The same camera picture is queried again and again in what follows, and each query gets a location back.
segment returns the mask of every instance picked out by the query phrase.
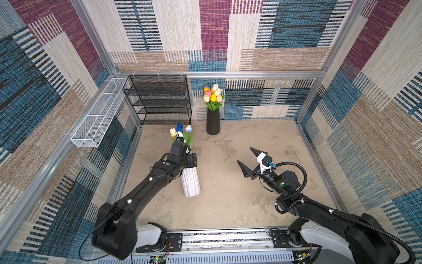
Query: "white wire basket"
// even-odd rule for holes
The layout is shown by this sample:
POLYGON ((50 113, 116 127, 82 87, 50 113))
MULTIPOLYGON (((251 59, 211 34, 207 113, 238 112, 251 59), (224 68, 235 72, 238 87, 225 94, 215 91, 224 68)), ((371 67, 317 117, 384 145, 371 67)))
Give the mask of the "white wire basket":
POLYGON ((98 147, 124 98, 126 79, 114 78, 104 88, 95 104, 72 136, 77 147, 98 147))

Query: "concrete floor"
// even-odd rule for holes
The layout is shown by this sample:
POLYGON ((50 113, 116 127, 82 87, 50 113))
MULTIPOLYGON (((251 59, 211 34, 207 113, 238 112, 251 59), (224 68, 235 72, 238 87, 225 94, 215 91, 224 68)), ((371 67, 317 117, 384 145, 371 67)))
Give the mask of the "concrete floor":
MULTIPOLYGON (((175 125, 145 125, 124 187, 126 195, 148 174, 149 168, 170 151, 173 143, 169 130, 175 125)), ((245 179, 236 160, 250 168, 258 164, 249 150, 266 151, 274 163, 294 161, 308 174, 304 193, 327 206, 333 204, 317 173, 293 120, 222 121, 221 132, 211 136, 205 121, 192 121, 192 151, 197 153, 201 194, 185 197, 181 178, 163 188, 145 207, 137 224, 156 222, 168 229, 201 229, 229 227, 263 227, 289 225, 291 214, 281 215, 274 209, 277 194, 259 183, 245 179)), ((276 172, 293 170, 283 166, 276 172)))

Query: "patterned wall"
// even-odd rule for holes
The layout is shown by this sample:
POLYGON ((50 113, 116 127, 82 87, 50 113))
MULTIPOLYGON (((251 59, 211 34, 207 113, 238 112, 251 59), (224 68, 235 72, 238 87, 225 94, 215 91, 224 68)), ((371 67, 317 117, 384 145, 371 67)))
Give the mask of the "patterned wall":
POLYGON ((0 221, 107 77, 70 0, 0 0, 0 221))
POLYGON ((204 86, 223 89, 222 119, 295 118, 314 79, 188 79, 192 119, 206 120, 204 86))
POLYGON ((342 207, 375 216, 419 263, 421 10, 420 0, 369 0, 301 122, 342 207))
POLYGON ((352 0, 87 0, 121 71, 319 70, 352 0))
POLYGON ((98 208, 111 202, 136 132, 129 107, 120 105, 98 148, 72 148, 0 263, 80 262, 72 259, 79 259, 98 208))

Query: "ribbed white vase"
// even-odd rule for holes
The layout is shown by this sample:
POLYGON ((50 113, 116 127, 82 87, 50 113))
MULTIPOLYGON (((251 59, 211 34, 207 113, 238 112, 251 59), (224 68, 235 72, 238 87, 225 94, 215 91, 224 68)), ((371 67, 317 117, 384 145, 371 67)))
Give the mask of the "ribbed white vase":
POLYGON ((198 173, 195 168, 187 168, 182 172, 183 192, 186 197, 193 197, 201 193, 198 173))

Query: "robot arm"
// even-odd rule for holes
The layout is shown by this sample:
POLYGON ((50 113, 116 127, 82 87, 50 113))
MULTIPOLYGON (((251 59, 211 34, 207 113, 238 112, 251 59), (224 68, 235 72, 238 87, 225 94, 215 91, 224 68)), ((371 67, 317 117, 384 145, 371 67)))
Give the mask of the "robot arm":
POLYGON ((252 171, 243 163, 238 164, 245 178, 262 179, 280 196, 275 203, 276 210, 299 216, 289 227, 289 243, 293 246, 315 243, 347 256, 356 263, 393 264, 400 251, 393 241, 403 246, 409 253, 406 263, 415 263, 415 254, 400 239, 387 233, 378 221, 368 215, 357 216, 329 208, 305 196, 307 175, 299 164, 282 162, 274 164, 268 153, 250 148, 259 165, 252 171), (284 171, 277 175, 278 166, 294 165, 303 172, 300 185, 296 174, 284 171))
POLYGON ((154 164, 148 176, 125 197, 114 204, 105 203, 98 210, 92 244, 123 260, 130 255, 137 242, 136 219, 147 203, 184 168, 196 167, 196 154, 186 154, 190 148, 176 141, 170 153, 154 164))

